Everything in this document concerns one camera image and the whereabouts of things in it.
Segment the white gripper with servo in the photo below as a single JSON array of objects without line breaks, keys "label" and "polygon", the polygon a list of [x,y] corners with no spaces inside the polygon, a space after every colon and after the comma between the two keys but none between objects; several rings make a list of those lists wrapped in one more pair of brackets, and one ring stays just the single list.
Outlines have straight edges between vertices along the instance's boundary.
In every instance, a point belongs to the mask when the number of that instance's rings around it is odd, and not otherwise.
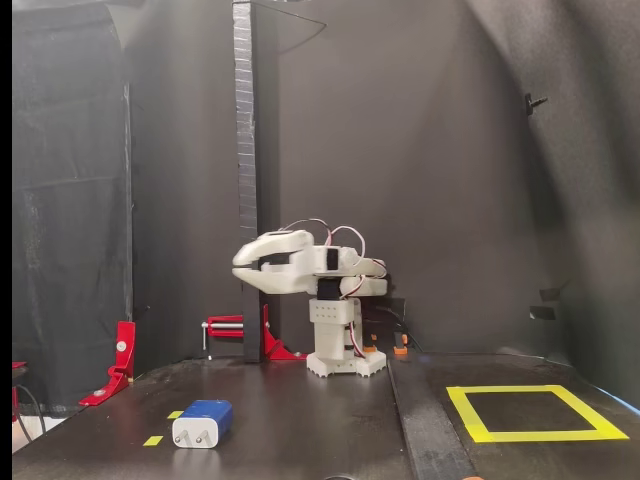
[{"label": "white gripper with servo", "polygon": [[280,292],[280,276],[270,271],[245,268],[254,262],[284,260],[285,294],[317,292],[316,248],[314,237],[306,230],[267,232],[243,245],[233,257],[232,273],[242,282],[264,293]]}]

